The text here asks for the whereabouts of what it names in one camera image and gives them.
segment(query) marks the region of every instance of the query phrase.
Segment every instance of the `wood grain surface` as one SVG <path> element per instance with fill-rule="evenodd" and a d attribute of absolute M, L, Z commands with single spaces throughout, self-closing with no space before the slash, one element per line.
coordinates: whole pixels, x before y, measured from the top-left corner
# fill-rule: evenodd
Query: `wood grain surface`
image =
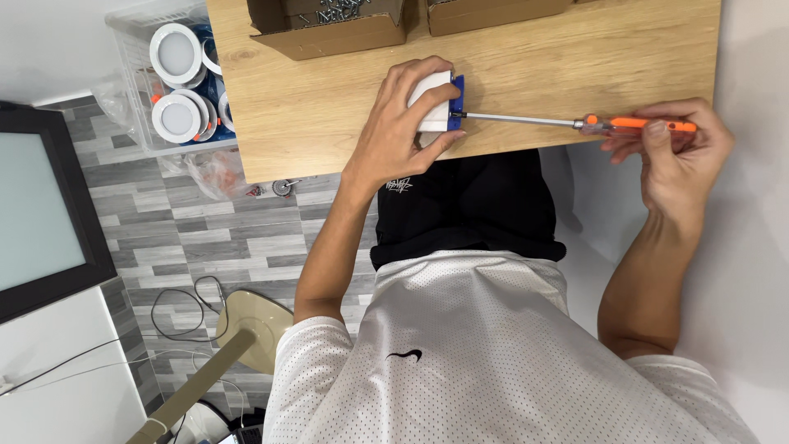
<path fill-rule="evenodd" d="M 578 119 L 712 99 L 720 0 L 599 0 L 441 37 L 429 35 L 423 2 L 406 1 L 408 43 L 294 62 L 249 38 L 246 0 L 208 0 L 248 182 L 341 171 L 389 67 L 433 54 L 466 76 L 470 112 Z M 550 126 L 462 127 L 468 137 L 444 157 L 591 140 Z"/>

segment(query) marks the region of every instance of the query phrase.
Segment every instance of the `frosted glass panel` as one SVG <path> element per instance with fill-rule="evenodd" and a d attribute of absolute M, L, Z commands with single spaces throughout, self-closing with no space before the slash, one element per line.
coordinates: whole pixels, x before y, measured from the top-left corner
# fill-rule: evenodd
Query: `frosted glass panel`
<path fill-rule="evenodd" d="M 0 133 L 0 290 L 84 263 L 41 137 Z"/>

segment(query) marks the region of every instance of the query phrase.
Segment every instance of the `black picture frame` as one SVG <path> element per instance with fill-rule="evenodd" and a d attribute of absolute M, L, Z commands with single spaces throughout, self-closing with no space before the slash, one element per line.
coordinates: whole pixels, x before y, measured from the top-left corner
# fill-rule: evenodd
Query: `black picture frame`
<path fill-rule="evenodd" d="M 117 273 L 63 114 L 0 103 L 0 133 L 41 137 L 85 257 L 83 265 L 0 290 L 2 324 L 101 284 Z"/>

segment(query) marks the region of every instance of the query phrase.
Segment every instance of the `open cardboard box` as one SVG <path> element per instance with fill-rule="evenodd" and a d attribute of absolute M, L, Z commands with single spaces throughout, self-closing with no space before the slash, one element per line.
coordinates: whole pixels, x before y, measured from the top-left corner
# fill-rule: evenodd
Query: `open cardboard box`
<path fill-rule="evenodd" d="M 573 0 L 425 0 L 431 36 L 563 13 Z"/>
<path fill-rule="evenodd" d="M 315 12 L 326 10 L 320 0 L 247 0 L 260 31 L 250 37 L 293 60 L 399 45 L 406 42 L 404 1 L 370 0 L 360 6 L 359 17 L 319 24 Z"/>

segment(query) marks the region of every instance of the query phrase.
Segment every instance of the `hand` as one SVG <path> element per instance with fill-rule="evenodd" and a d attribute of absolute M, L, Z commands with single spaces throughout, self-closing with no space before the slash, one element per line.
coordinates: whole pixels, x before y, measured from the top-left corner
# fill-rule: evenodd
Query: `hand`
<path fill-rule="evenodd" d="M 427 90 L 411 107 L 408 99 L 419 81 L 451 69 L 450 62 L 436 55 L 389 69 L 356 150 L 342 170 L 343 180 L 372 197 L 392 179 L 424 173 L 436 157 L 466 135 L 463 130 L 447 131 L 422 150 L 413 143 L 419 122 L 440 103 L 460 97 L 460 90 L 447 83 Z"/>
<path fill-rule="evenodd" d="M 696 138 L 672 149 L 666 122 L 652 120 L 641 141 L 609 139 L 600 149 L 612 151 L 611 162 L 620 164 L 639 152 L 641 196 L 651 213 L 661 213 L 680 228 L 701 230 L 707 197 L 718 173 L 734 147 L 734 135 L 704 99 L 677 100 L 644 107 L 638 117 L 681 117 L 697 125 Z"/>

